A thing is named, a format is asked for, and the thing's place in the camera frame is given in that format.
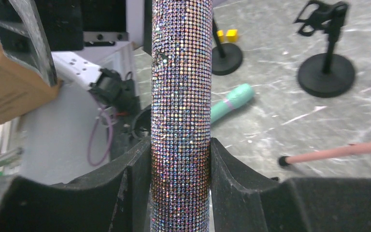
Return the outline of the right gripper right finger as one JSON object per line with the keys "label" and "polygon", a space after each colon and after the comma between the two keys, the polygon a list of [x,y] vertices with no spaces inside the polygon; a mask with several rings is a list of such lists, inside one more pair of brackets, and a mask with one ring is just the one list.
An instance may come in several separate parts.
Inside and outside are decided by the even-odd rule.
{"label": "right gripper right finger", "polygon": [[371,178],[300,177],[277,182],[211,139],[217,232],[371,232]]}

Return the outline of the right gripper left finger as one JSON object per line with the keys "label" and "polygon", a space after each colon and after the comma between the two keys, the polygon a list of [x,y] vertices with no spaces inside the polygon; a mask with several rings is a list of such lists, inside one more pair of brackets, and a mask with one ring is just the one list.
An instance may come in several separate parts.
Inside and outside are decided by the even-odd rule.
{"label": "right gripper left finger", "polygon": [[143,232],[150,182],[149,138],[67,184],[0,176],[0,232]]}

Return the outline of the mint green toy microphone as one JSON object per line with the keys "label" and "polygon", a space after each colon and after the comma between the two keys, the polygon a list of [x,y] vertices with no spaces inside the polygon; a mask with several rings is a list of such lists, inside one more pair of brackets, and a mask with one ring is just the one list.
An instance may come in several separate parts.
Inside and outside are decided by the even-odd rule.
{"label": "mint green toy microphone", "polygon": [[211,107],[211,123],[215,123],[228,113],[246,105],[253,97],[254,90],[249,84],[242,84],[230,91],[226,97]]}

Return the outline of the glittery rhinestone microphone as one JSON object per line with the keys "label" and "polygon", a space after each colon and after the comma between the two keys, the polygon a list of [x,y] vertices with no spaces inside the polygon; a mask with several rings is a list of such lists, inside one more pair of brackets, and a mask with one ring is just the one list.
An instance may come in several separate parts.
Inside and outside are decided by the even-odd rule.
{"label": "glittery rhinestone microphone", "polygon": [[209,230],[211,0],[152,2],[153,232]]}

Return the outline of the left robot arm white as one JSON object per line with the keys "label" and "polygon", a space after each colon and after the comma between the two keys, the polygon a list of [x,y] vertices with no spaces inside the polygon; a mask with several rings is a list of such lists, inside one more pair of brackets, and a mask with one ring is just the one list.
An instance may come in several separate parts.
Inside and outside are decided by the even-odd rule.
{"label": "left robot arm white", "polygon": [[71,57],[97,48],[150,48],[151,5],[149,0],[0,0],[0,44],[10,61],[48,86],[63,74],[131,119],[140,112],[134,72]]}

